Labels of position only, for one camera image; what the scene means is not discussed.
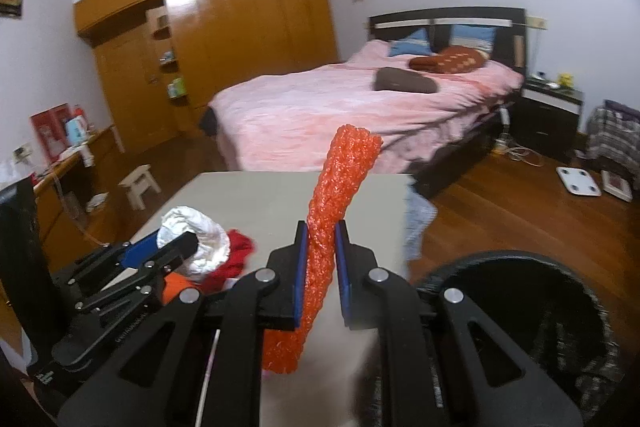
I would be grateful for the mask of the orange foam net sleeve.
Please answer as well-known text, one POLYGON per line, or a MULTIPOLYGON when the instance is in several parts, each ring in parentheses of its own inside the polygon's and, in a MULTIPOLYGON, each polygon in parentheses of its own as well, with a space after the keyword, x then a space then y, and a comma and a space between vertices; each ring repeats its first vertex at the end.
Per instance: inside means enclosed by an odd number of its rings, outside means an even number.
POLYGON ((306 339, 323 306, 335 268, 335 227, 380 153, 383 140, 367 129, 339 127, 326 154, 308 206, 307 261, 303 310, 293 332, 265 332, 262 368, 276 374, 296 371, 306 339))

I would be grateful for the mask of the black trash bin with liner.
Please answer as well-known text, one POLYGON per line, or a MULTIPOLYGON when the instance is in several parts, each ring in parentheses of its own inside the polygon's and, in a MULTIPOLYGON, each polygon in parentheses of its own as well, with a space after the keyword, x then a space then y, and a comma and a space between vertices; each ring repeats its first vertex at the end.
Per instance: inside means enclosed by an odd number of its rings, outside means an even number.
MULTIPOLYGON (((411 285, 469 295, 577 405, 581 426, 608 423, 620 392, 617 347, 599 299, 570 269, 525 251, 486 251, 411 285)), ((357 415, 363 425, 385 426, 378 340, 360 377, 357 415)))

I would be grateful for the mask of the red cloth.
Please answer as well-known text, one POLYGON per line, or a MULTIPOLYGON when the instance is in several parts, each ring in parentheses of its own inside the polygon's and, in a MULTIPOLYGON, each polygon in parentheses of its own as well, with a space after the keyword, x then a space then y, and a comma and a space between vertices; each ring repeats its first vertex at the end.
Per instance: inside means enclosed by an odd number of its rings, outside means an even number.
POLYGON ((245 268, 248 257, 255 251, 254 242, 238 230, 229 230, 230 253, 228 259, 200 284, 205 295, 222 291, 228 281, 237 279, 245 268))

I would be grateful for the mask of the wooden side desk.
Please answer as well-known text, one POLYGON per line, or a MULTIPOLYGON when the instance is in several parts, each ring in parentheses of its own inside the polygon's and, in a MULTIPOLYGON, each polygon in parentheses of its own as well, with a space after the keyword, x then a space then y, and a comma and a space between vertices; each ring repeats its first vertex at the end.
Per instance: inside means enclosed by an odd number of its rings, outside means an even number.
POLYGON ((50 272, 125 238, 128 204, 118 180, 124 158, 115 129, 89 140, 93 165, 78 153, 35 187, 39 238, 50 272))

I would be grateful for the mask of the white crumpled cloth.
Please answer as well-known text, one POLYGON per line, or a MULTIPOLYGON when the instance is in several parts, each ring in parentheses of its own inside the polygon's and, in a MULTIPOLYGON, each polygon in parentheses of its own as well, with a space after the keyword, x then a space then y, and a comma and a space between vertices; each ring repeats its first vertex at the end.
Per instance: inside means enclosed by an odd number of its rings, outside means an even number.
POLYGON ((162 248, 183 233, 193 233, 198 239, 194 254, 187 255, 178 272, 194 283, 203 283, 230 258, 231 243, 224 228, 200 210, 177 206, 160 220, 156 246, 162 248))

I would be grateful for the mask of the grey quilted table cover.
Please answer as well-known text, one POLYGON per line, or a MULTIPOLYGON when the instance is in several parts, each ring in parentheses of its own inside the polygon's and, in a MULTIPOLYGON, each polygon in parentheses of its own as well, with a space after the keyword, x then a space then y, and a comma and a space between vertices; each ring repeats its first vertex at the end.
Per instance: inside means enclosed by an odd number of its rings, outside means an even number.
POLYGON ((423 235, 437 216, 437 208, 412 186, 405 197, 404 243, 402 252, 407 261, 419 259, 423 235))

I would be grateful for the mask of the bed with pink cover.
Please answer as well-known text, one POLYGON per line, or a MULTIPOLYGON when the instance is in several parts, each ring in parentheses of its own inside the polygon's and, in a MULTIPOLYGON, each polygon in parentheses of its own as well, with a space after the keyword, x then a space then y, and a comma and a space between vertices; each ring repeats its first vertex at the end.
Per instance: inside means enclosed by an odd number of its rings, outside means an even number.
POLYGON ((366 128, 383 140, 376 173, 407 173, 424 196, 453 184, 489 152, 498 112, 523 86, 514 69, 488 58, 465 74, 420 72, 434 94, 374 91, 376 71, 405 70, 420 55, 388 56, 374 39, 343 63, 261 75, 215 94, 201 119, 231 170, 321 169, 338 127, 366 128))

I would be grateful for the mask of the white bathroom scale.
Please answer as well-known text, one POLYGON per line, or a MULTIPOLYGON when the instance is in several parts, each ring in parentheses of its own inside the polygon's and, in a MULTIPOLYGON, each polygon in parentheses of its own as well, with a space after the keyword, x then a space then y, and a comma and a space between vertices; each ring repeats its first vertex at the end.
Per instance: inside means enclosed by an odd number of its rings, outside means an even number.
POLYGON ((580 168, 556 168, 566 191, 575 196, 600 197, 600 187, 589 172, 580 168))

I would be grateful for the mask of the brown cushion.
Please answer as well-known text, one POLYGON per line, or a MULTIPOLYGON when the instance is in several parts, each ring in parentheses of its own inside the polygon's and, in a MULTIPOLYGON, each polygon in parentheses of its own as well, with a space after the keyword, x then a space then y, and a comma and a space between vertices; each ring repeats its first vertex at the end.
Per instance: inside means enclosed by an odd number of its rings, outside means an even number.
POLYGON ((420 72, 383 67, 376 71, 373 90, 434 94, 439 91, 439 85, 434 79, 425 77, 420 72))

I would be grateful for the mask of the black white nightstand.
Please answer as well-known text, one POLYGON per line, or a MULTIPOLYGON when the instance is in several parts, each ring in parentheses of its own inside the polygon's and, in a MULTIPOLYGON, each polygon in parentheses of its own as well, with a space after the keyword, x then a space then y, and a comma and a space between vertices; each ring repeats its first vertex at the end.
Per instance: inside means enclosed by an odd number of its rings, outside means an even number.
POLYGON ((573 156, 584 95, 582 91, 552 88, 528 78, 510 109, 510 130, 518 144, 557 161, 573 156))

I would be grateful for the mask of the blue pillow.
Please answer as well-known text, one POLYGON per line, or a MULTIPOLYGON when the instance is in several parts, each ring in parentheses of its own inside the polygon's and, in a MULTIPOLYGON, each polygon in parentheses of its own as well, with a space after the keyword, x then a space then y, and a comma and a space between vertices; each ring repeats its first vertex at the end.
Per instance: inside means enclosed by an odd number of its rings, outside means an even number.
POLYGON ((431 43, 424 27, 413 31, 408 37, 393 41, 388 49, 389 57, 399 55, 429 56, 432 54, 431 43))
POLYGON ((496 32, 495 27, 457 24, 451 27, 449 45, 464 46, 490 55, 494 49, 496 32))

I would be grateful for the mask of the yellow toy on nightstand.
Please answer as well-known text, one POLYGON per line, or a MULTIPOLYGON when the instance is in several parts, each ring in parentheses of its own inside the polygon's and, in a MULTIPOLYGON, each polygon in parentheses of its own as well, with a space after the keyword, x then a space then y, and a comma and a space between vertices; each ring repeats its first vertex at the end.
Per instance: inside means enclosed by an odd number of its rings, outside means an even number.
POLYGON ((574 77, 566 72, 560 74, 558 77, 558 83, 562 88, 565 89, 573 89, 574 88, 574 77))

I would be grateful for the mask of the right blue pillow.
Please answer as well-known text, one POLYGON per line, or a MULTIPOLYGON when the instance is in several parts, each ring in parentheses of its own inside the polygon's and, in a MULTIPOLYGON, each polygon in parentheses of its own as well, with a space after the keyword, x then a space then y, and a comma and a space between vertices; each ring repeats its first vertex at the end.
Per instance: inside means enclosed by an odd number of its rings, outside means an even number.
POLYGON ((490 55, 494 49, 496 32, 495 27, 457 24, 451 27, 449 45, 464 46, 490 55))

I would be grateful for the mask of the black bed headboard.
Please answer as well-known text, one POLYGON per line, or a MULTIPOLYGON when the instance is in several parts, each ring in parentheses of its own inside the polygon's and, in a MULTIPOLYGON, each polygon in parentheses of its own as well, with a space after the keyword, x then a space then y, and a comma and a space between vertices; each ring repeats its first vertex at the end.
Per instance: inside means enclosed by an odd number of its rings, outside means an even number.
POLYGON ((519 72, 527 69, 527 27, 524 9, 503 6, 455 6, 408 10, 369 18, 369 38, 399 40, 420 28, 426 30, 433 51, 448 46, 457 25, 495 28, 491 58, 519 72))

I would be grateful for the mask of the red photo frame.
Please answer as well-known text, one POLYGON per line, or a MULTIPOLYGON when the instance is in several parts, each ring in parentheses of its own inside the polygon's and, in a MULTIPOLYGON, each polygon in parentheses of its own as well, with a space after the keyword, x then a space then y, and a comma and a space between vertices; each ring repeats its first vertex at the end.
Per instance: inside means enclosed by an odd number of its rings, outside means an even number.
POLYGON ((65 129, 66 121, 70 118, 72 113, 67 104, 54 106, 30 117, 38 143, 49 165, 58 161, 64 150, 70 147, 65 129))

